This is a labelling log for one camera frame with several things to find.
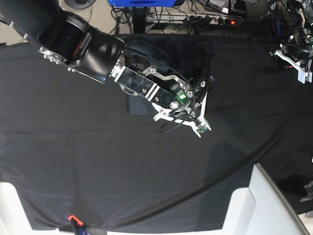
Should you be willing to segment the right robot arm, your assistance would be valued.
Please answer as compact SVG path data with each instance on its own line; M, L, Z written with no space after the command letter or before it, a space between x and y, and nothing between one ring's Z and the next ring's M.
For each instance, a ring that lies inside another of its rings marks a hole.
M145 98L156 110L155 121L189 126L197 136L211 129L205 109L212 77L193 82L175 70L160 73L160 61L137 50L126 55L123 40L63 10L56 0L3 0L0 15L50 62L99 83L112 78L125 93Z

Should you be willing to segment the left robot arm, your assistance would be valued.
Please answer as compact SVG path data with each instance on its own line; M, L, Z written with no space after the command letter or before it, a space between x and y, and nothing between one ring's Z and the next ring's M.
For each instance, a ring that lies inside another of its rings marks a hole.
M313 2L269 0L267 11L276 24L279 48L271 53L297 70L302 84L313 82Z

